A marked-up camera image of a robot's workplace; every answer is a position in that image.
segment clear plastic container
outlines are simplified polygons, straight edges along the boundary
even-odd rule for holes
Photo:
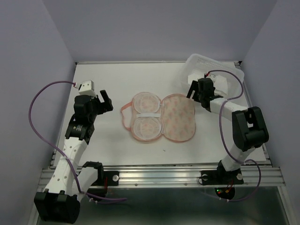
[[[192,54],[185,64],[182,66],[178,74],[178,79],[185,93],[188,93],[190,84],[188,84],[188,76],[191,74],[207,73],[210,70],[222,69],[235,74],[241,82],[244,82],[244,72],[240,69],[229,67],[222,62],[207,58],[199,54]],[[236,78],[225,72],[213,72],[212,75],[221,75],[227,79],[228,93],[225,98],[238,96],[241,92],[241,87]]]

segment black clamp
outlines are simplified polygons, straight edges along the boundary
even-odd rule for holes
[[[222,98],[220,95],[215,95],[214,83],[210,78],[201,78],[198,81],[193,81],[188,91],[187,98],[191,98],[196,102],[200,102],[201,106],[210,112],[210,101],[216,98]]]
[[[101,182],[101,181],[103,181],[103,178],[104,178],[104,169],[103,169],[102,163],[99,163],[99,162],[86,162],[82,167],[83,168],[92,167],[92,168],[98,170],[98,178],[97,178],[97,180],[95,182]]]
[[[74,114],[69,122],[65,137],[78,137],[87,144],[95,130],[94,121],[97,115],[113,110],[111,99],[105,90],[100,91],[104,102],[100,102],[98,96],[79,95],[75,97]]]

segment red wire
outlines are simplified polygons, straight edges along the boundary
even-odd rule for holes
[[[210,72],[208,72],[206,75],[204,75],[204,78],[208,77],[209,74],[210,74]]]
[[[230,190],[231,190],[232,187],[233,187],[233,180],[231,181],[231,186],[230,186],[228,192],[230,192]]]

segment lavender wall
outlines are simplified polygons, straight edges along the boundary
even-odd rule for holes
[[[276,0],[44,0],[75,61],[242,60]]]
[[[300,1],[278,0],[242,68],[253,103],[262,108],[268,153],[280,166],[300,221]]]
[[[0,31],[0,223],[23,225],[51,155],[29,126],[28,108],[49,82],[72,80],[75,65],[41,0],[0,1]],[[57,85],[34,106],[34,124],[53,142],[69,90]]]

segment white table surface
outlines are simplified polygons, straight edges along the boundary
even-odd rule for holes
[[[161,99],[182,93],[177,72],[183,63],[128,63],[77,65],[74,82],[92,80],[95,91],[106,90],[114,107],[112,112],[99,115],[94,123],[95,131],[84,152],[79,165],[86,161],[98,161],[103,165],[166,165],[217,163],[225,155],[220,138],[218,115],[210,113],[196,103],[196,133],[188,142],[174,143],[163,136],[151,143],[139,142],[131,136],[122,125],[120,108],[131,101],[132,97],[142,91],[156,94]],[[74,113],[74,98],[78,89],[72,88],[67,104],[59,140],[63,148],[64,136],[69,120]],[[245,96],[234,100],[235,103],[248,106]],[[231,122],[222,120],[225,141],[228,148],[233,145]],[[56,154],[54,166],[60,154]],[[250,154],[258,162],[265,161],[262,148]]]

